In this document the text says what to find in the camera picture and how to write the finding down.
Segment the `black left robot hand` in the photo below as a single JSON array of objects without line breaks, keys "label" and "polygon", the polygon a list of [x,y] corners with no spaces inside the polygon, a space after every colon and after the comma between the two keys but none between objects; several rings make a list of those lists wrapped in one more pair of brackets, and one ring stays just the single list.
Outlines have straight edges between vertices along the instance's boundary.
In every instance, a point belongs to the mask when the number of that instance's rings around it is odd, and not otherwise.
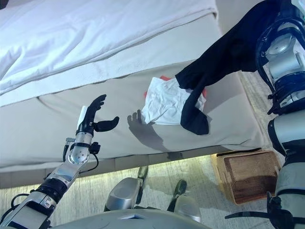
[{"label": "black left robot hand", "polygon": [[116,116],[114,119],[109,121],[99,121],[94,122],[95,114],[104,105],[106,95],[100,95],[92,101],[92,103],[87,107],[82,121],[78,124],[76,134],[80,132],[90,133],[94,135],[93,132],[107,132],[114,129],[119,123],[119,117]]}]

